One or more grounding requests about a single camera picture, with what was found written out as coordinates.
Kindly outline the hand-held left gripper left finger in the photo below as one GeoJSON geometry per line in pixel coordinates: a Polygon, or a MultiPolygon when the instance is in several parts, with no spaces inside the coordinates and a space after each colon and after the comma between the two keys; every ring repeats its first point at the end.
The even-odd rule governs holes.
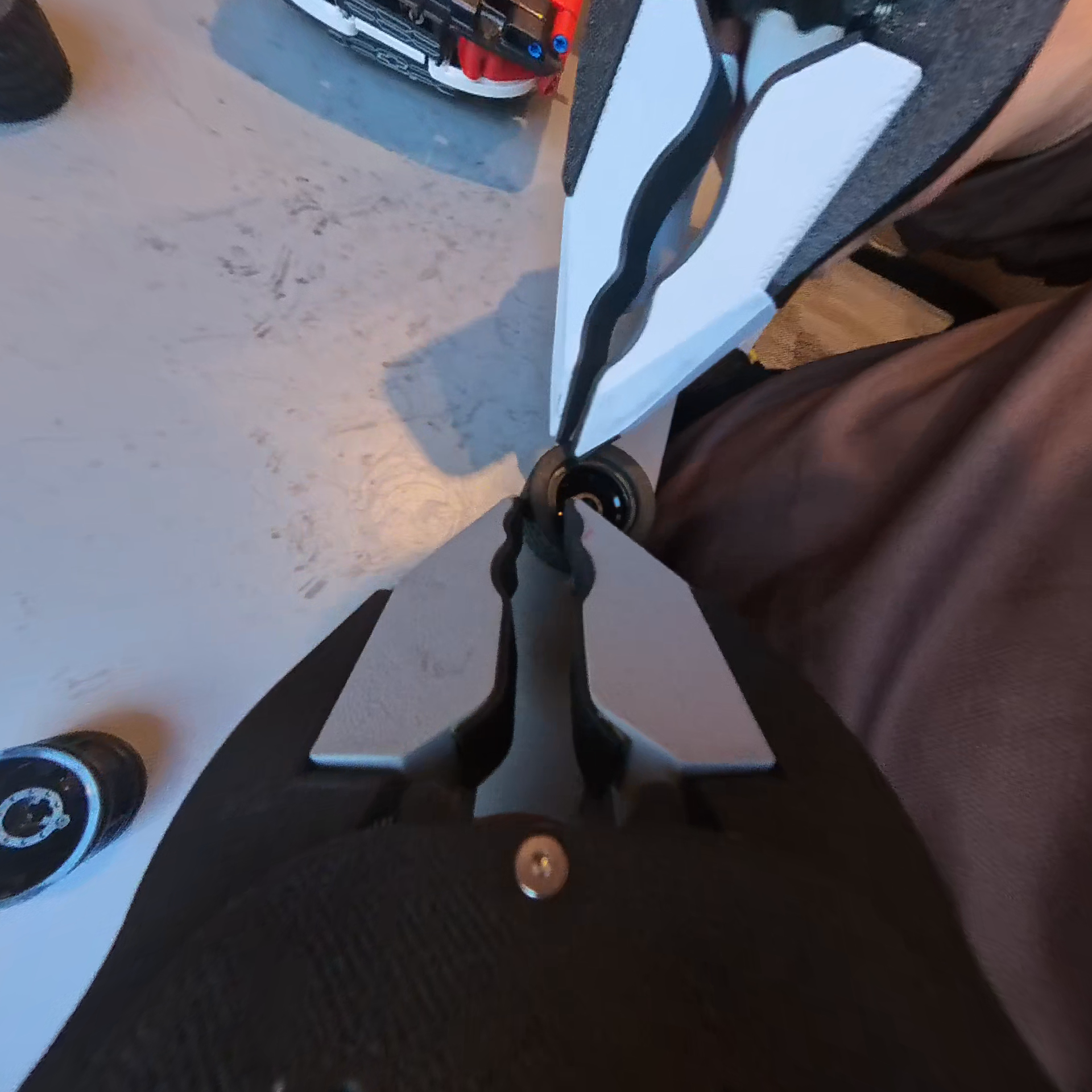
{"type": "Polygon", "coordinates": [[[351,668],[310,761],[456,794],[466,812],[514,735],[523,503],[497,502],[410,570],[351,668]]]}

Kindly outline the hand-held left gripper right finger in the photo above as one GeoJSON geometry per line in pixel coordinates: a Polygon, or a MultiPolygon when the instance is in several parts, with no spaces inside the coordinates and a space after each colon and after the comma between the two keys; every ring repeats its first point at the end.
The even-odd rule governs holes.
{"type": "Polygon", "coordinates": [[[563,535],[579,614],[573,741],[590,794],[772,771],[690,586],[583,501],[566,503],[563,535]]]}

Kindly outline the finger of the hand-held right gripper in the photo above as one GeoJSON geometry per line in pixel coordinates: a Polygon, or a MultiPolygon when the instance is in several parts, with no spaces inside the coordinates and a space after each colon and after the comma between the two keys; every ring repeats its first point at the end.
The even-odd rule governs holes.
{"type": "Polygon", "coordinates": [[[709,4],[593,2],[562,170],[551,434],[596,448],[592,408],[655,238],[703,170],[734,106],[709,4]]]}
{"type": "Polygon", "coordinates": [[[772,281],[917,88],[921,68],[864,40],[784,66],[761,86],[729,180],[636,343],[595,379],[566,446],[583,456],[640,424],[775,313],[772,281]]]}

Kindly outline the black toy wheel with tire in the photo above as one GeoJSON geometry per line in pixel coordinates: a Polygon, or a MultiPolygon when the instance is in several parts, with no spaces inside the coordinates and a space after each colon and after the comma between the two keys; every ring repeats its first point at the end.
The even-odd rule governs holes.
{"type": "Polygon", "coordinates": [[[643,543],[655,512],[646,471],[621,446],[605,444],[586,456],[551,446],[534,465],[522,492],[523,539],[539,560],[568,573],[565,513],[581,502],[630,539],[643,543]]]}

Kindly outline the person's right forearm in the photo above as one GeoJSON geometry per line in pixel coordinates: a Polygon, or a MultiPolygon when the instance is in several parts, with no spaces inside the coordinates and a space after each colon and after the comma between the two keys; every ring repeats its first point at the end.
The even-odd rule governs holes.
{"type": "Polygon", "coordinates": [[[1002,110],[894,225],[909,253],[1053,288],[1091,272],[1091,3],[1067,2],[1002,110]]]}

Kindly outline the grey desk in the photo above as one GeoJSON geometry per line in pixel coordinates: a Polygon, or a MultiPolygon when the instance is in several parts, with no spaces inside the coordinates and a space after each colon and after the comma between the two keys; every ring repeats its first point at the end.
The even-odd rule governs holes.
{"type": "Polygon", "coordinates": [[[2,1090],[240,719],[548,444],[578,73],[497,106],[287,2],[41,2],[70,100],[2,127],[2,747],[114,729],[149,799],[2,911],[2,1090]]]}

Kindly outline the toy brick car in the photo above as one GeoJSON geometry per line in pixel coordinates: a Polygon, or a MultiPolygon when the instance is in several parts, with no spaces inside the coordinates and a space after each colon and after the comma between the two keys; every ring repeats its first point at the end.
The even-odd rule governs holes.
{"type": "Polygon", "coordinates": [[[522,100],[557,90],[582,1],[292,1],[342,45],[444,94],[522,100]]]}

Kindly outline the person's brown clothed body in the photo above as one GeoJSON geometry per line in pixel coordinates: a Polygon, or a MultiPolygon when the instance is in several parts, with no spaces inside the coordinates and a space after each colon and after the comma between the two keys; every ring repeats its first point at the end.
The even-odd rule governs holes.
{"type": "Polygon", "coordinates": [[[1009,1014],[1091,1073],[1090,285],[761,381],[670,442],[653,551],[824,696],[1009,1014]]]}

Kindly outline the glossy black toy wheel rim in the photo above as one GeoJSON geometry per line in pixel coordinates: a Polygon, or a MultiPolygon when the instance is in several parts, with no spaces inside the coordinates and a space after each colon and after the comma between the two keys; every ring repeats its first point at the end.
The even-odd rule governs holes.
{"type": "Polygon", "coordinates": [[[62,881],[132,824],[147,790],[141,755],[79,729],[1,753],[1,907],[62,881]]]}

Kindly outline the loose black rubber toy tire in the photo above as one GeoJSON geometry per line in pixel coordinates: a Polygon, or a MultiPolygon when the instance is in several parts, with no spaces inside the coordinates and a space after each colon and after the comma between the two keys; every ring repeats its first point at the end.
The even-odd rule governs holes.
{"type": "Polygon", "coordinates": [[[73,78],[41,7],[36,1],[1,2],[1,122],[29,123],[60,110],[73,78]]]}

